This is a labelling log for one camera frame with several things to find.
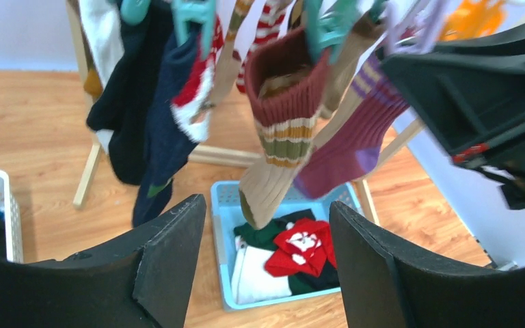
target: wall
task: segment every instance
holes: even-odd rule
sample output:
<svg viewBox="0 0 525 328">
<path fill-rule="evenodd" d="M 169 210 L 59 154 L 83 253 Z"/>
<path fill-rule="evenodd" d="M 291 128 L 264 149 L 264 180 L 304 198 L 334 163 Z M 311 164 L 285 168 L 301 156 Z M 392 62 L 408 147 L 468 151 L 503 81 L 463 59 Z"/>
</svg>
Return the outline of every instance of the wall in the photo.
<svg viewBox="0 0 525 328">
<path fill-rule="evenodd" d="M 451 8 L 459 0 L 451 0 Z M 225 30 L 234 0 L 219 0 L 219 15 Z M 372 1 L 362 1 L 368 8 Z M 325 0 L 324 7 L 333 3 Z M 411 0 L 402 2 L 403 10 Z M 248 44 L 254 39 L 256 15 L 264 0 L 256 0 L 239 37 L 238 50 L 244 56 Z M 509 7 L 507 26 L 519 21 L 525 7 Z M 75 54 L 66 18 L 64 1 L 0 0 L 0 70 L 77 70 Z M 401 131 L 414 119 L 408 112 L 395 122 Z M 510 211 L 494 184 L 478 174 L 452 167 L 433 136 L 421 133 L 409 145 L 414 155 L 428 171 L 434 183 L 446 196 L 468 229 L 493 256 L 498 264 L 510 260 L 525 265 L 525 210 Z"/>
</svg>

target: floor plank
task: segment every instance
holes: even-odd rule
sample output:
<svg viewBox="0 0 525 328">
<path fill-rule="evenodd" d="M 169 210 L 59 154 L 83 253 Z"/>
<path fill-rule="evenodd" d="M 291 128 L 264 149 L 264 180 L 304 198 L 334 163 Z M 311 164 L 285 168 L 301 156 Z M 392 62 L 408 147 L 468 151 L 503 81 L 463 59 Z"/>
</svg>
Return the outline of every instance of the floor plank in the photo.
<svg viewBox="0 0 525 328">
<path fill-rule="evenodd" d="M 71 73 L 0 72 L 0 169 L 21 205 L 26 261 L 66 256 L 129 229 L 136 189 L 120 184 L 107 159 L 98 167 L 85 209 L 72 199 L 91 136 L 85 127 L 79 77 Z M 386 135 L 385 143 L 395 136 Z M 206 143 L 260 151 L 248 102 L 233 92 L 215 109 Z M 170 205 L 203 193 L 242 169 L 190 163 L 175 179 Z M 488 259 L 409 150 L 369 180 L 381 224 L 427 249 L 484 265 Z M 346 327 L 340 294 L 225 313 L 222 310 L 210 217 L 206 218 L 186 327 Z"/>
</svg>

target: basket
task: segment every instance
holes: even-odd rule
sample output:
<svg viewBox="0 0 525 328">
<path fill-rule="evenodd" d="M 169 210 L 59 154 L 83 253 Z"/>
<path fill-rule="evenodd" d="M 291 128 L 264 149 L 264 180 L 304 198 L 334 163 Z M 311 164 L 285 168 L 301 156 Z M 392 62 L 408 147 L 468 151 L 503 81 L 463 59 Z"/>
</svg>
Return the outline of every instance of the basket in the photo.
<svg viewBox="0 0 525 328">
<path fill-rule="evenodd" d="M 214 229 L 214 240 L 216 246 L 216 256 L 218 261 L 218 272 L 220 286 L 222 291 L 222 303 L 225 311 L 232 312 L 237 310 L 246 310 L 260 306 L 273 305 L 299 299 L 307 299 L 333 292 L 340 292 L 340 288 L 332 288 L 311 292 L 303 295 L 284 297 L 281 299 L 272 299 L 251 304 L 237 304 L 232 297 L 230 281 L 234 271 L 234 261 L 236 260 L 237 251 L 234 247 L 234 227 L 243 225 L 246 220 L 241 211 L 239 197 L 238 181 L 219 181 L 213 184 L 211 188 L 212 196 L 212 222 Z M 341 201 L 347 206 L 356 209 L 362 213 L 357 195 L 351 184 L 342 184 L 332 190 L 326 196 L 318 200 L 309 200 L 298 190 L 291 187 L 277 212 L 273 217 L 281 217 L 298 210 L 311 209 L 317 220 L 329 220 L 329 207 L 332 202 Z"/>
<path fill-rule="evenodd" d="M 0 170 L 0 210 L 5 215 L 7 260 L 23 263 L 23 236 L 19 205 L 11 193 L 9 176 Z"/>
</svg>

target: light blue plastic basket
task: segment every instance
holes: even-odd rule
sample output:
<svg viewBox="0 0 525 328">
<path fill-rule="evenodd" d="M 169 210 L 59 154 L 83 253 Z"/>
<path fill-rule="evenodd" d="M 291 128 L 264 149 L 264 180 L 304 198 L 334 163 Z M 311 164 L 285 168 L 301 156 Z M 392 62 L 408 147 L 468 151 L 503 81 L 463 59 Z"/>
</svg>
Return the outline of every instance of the light blue plastic basket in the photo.
<svg viewBox="0 0 525 328">
<path fill-rule="evenodd" d="M 219 181 L 211 188 L 212 197 L 212 222 L 214 229 L 214 240 L 216 244 L 216 256 L 218 261 L 218 272 L 220 286 L 222 289 L 222 303 L 225 311 L 232 312 L 257 308 L 259 306 L 273 305 L 278 303 L 307 299 L 309 297 L 340 292 L 340 288 L 332 288 L 309 294 L 261 301 L 251 304 L 237 304 L 232 297 L 230 279 L 234 271 L 234 261 L 237 251 L 234 248 L 234 227 L 243 225 L 246 220 L 241 212 L 238 181 Z M 362 213 L 357 195 L 351 184 L 342 184 L 332 190 L 328 195 L 318 199 L 309 200 L 298 190 L 291 187 L 283 202 L 273 217 L 281 217 L 298 210 L 311 209 L 317 220 L 329 221 L 329 207 L 335 201 L 344 202 L 347 206 Z"/>
</svg>

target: drying rack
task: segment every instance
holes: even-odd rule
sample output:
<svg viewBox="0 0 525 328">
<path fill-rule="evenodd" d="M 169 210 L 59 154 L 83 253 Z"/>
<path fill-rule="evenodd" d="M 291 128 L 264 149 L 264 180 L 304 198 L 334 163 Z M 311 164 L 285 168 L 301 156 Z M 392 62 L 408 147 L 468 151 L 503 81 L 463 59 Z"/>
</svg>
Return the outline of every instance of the drying rack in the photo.
<svg viewBox="0 0 525 328">
<path fill-rule="evenodd" d="M 81 21 L 79 19 L 79 13 L 69 5 L 66 1 L 66 9 L 69 17 L 69 23 L 71 28 L 71 35 L 73 39 L 73 45 L 75 48 L 75 55 L 77 58 L 77 65 L 79 69 L 79 76 L 81 78 L 82 85 L 88 75 L 88 70 L 91 68 L 92 60 L 88 58 L 87 42 L 81 29 Z M 88 93 L 85 94 L 85 108 L 89 110 L 95 102 Z M 362 205 L 362 210 L 367 219 L 379 225 L 379 217 L 375 210 L 375 204 L 371 197 L 369 185 L 367 180 L 371 177 L 381 166 L 387 163 L 401 148 L 407 145 L 422 129 L 424 128 L 423 123 L 416 119 L 406 129 L 397 135 L 397 137 L 381 151 L 379 160 L 375 169 L 362 177 L 361 179 L 355 180 L 354 184 L 358 190 L 359 199 Z M 97 136 L 92 133 L 92 148 L 90 154 L 85 162 L 83 173 L 79 181 L 75 197 L 73 198 L 73 206 L 76 209 L 82 209 L 85 205 L 85 199 L 88 196 L 88 192 L 92 185 L 94 175 L 96 173 L 100 157 L 104 152 Z M 196 163 L 206 163 L 214 165 L 225 165 L 231 167 L 249 167 L 254 163 L 260 154 L 254 152 L 244 152 L 241 150 L 233 150 L 222 147 L 213 147 L 198 145 L 189 156 L 189 161 Z"/>
</svg>

